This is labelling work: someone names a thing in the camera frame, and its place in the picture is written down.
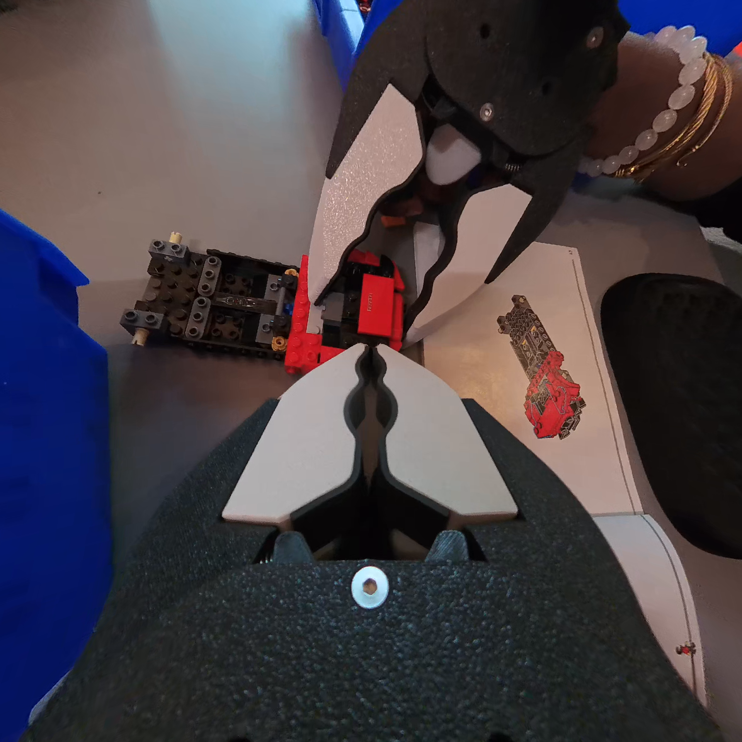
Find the person's right forearm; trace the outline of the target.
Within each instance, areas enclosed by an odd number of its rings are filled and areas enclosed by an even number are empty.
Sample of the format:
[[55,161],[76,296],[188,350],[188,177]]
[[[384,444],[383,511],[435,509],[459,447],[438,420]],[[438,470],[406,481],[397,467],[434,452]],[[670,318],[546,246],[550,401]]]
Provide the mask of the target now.
[[715,132],[691,155],[686,165],[656,172],[643,190],[697,219],[700,226],[718,228],[737,243],[741,238],[741,59],[740,44],[725,58],[733,77],[732,97]]

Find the black rounded object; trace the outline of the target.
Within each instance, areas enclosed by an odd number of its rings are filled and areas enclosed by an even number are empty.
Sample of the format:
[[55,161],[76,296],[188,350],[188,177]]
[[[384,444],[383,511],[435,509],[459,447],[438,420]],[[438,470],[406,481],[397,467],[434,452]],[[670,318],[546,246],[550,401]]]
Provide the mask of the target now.
[[605,294],[604,344],[648,482],[693,546],[741,558],[741,299],[681,274]]

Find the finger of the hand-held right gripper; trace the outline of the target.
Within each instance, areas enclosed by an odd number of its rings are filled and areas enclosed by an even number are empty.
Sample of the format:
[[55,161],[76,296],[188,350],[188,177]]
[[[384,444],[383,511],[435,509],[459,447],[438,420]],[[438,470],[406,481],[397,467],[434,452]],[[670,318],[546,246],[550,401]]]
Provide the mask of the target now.
[[456,226],[451,260],[433,278],[431,296],[405,331],[404,347],[438,329],[451,311],[485,284],[530,202],[530,194],[510,184],[468,199]]
[[379,204],[407,185],[424,158],[415,103],[394,83],[347,89],[311,236],[307,286],[319,304],[352,248],[368,234]]

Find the lego instruction booklet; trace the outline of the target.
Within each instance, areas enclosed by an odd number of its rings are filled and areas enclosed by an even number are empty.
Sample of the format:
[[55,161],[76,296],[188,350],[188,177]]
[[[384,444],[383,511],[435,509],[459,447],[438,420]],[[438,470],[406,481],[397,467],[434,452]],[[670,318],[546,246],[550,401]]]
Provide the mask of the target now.
[[534,243],[423,342],[426,367],[543,461],[588,511],[657,642],[708,706],[698,615],[635,480],[580,253]]

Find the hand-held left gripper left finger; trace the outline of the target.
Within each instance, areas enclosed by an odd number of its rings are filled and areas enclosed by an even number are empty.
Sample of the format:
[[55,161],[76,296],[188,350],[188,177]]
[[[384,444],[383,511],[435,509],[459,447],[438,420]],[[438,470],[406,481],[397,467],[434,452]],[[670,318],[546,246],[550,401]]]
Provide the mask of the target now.
[[279,399],[223,509],[227,522],[288,527],[293,516],[350,482],[357,438],[347,413],[361,388],[354,345],[296,381]]

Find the blue plastic bin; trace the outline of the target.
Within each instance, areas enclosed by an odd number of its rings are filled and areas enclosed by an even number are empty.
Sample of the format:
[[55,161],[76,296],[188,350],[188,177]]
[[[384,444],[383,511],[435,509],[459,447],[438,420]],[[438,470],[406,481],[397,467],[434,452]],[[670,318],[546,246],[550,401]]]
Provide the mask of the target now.
[[[357,54],[399,1],[314,1],[340,84],[347,87]],[[630,30],[641,35],[690,25],[705,36],[708,50],[726,56],[741,41],[740,1],[618,1]]]
[[1,212],[1,739],[87,644],[113,577],[107,353],[86,276]]

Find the red and black lego car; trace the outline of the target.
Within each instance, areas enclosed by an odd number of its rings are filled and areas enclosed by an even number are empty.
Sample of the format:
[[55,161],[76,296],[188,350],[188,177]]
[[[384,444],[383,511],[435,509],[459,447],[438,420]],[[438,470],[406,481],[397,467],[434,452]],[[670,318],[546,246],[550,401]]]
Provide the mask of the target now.
[[405,290],[395,262],[353,249],[329,294],[308,294],[309,258],[287,265],[209,249],[171,234],[148,248],[148,283],[120,325],[135,345],[175,341],[192,349],[270,357],[304,375],[358,343],[403,345]]

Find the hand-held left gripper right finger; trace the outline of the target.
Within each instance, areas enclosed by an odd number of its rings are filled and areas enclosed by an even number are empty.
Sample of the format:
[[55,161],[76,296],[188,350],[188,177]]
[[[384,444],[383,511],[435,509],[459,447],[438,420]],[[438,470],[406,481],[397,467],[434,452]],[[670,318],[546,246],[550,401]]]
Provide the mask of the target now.
[[441,528],[512,520],[518,507],[463,400],[425,367],[387,346],[378,370],[379,470],[414,526],[425,514]]

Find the person's right hand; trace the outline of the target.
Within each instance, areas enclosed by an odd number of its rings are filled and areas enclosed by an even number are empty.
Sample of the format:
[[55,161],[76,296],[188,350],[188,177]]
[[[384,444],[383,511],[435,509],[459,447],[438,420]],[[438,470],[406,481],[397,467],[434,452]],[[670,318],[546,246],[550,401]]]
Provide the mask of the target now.
[[628,32],[618,46],[616,82],[589,117],[592,136],[585,155],[603,160],[633,145],[667,109],[668,99],[678,87],[680,70],[675,51]]

